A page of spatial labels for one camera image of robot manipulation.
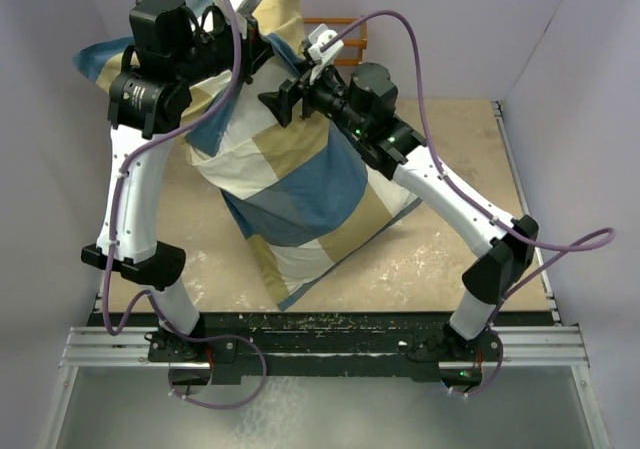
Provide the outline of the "patchwork pillowcase blue beige white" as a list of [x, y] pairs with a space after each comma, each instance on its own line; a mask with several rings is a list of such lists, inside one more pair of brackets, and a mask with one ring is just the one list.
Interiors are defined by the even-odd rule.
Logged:
[[229, 72], [195, 84], [182, 141], [188, 162], [221, 191], [271, 299], [286, 309], [419, 201], [368, 168], [325, 118], [277, 124], [258, 94], [293, 73], [300, 0], [263, 0], [255, 16], [274, 57], [223, 106], [215, 102]]

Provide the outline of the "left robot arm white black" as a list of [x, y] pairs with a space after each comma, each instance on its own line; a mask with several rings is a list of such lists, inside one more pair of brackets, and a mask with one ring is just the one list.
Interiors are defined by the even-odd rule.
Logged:
[[185, 0], [136, 0], [133, 41], [109, 87], [109, 202], [100, 235], [81, 260], [103, 271], [105, 287], [113, 272], [140, 286], [184, 361], [202, 356], [206, 338], [181, 281], [186, 253], [156, 237], [164, 168], [191, 87], [225, 71], [245, 82], [273, 55], [253, 16], [261, 2], [213, 0], [197, 16]]

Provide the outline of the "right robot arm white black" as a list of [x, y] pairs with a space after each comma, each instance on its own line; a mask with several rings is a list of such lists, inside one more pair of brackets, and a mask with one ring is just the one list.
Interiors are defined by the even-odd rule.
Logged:
[[397, 97], [389, 71], [376, 63], [359, 65], [348, 82], [333, 67], [318, 77], [306, 70], [258, 96], [283, 127], [296, 104], [303, 118], [325, 116], [370, 168], [425, 202], [467, 244], [476, 260], [462, 275], [465, 293], [444, 329], [446, 352], [467, 360], [507, 290], [531, 266], [539, 226], [495, 207], [449, 171], [426, 137], [396, 114]]

